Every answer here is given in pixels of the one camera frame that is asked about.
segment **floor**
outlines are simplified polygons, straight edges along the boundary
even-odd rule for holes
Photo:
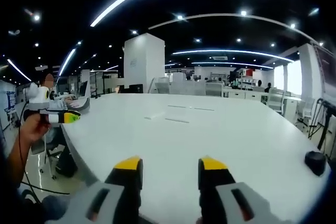
[[[323,127],[321,127],[316,132],[316,134],[314,134],[314,136],[312,137],[312,141],[316,144],[316,146],[319,143],[319,139],[321,137],[322,131],[323,131]],[[304,132],[304,134],[306,136],[308,136],[308,131],[306,130]],[[8,127],[4,131],[4,135],[5,135],[5,139],[6,139],[5,149],[7,150],[6,152],[7,152],[7,155],[8,155],[9,150],[11,150],[11,148],[13,146],[15,136],[17,135],[17,129],[14,129],[12,127]],[[322,151],[325,150],[325,153],[328,156],[330,155],[330,151],[332,149],[332,143],[333,143],[332,134],[330,132],[328,132],[325,144],[322,146]],[[59,147],[54,151],[61,151],[62,148],[63,147]],[[57,191],[57,192],[61,192],[61,193],[70,193],[70,194],[73,194],[77,190],[79,190],[80,188],[85,187],[85,184],[80,179],[79,172],[75,173],[75,175],[72,178],[64,177],[62,175],[59,175],[55,171],[56,162],[53,162],[52,163],[52,171],[57,177],[54,180],[54,179],[51,178],[49,165],[46,165],[44,167],[44,172],[43,173],[39,172],[40,168],[43,167],[43,164],[44,164],[44,155],[43,154],[29,155],[27,165],[26,165],[26,172],[27,172],[27,175],[29,177],[30,183],[32,185],[40,187],[40,188],[44,188],[44,189],[49,189],[49,190],[53,190],[53,191]],[[27,178],[25,176],[24,176],[23,181],[27,182]],[[28,188],[27,185],[22,184],[22,189],[27,189],[27,188]],[[34,189],[34,192],[36,193],[39,200],[42,200],[43,198],[45,198],[48,195],[57,195],[57,194],[42,191],[42,190],[39,190],[39,189]]]

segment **black stand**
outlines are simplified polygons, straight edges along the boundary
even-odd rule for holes
[[[325,117],[325,120],[326,120],[325,122],[326,123],[325,123],[324,128],[323,128],[321,139],[320,139],[319,145],[317,146],[317,148],[319,150],[321,150],[323,142],[326,139],[326,134],[327,134],[328,127],[329,127],[330,118],[331,118],[332,115],[336,116],[336,108],[333,104],[331,104],[327,101],[323,101],[321,106],[324,106],[325,108],[327,108],[327,115]]]

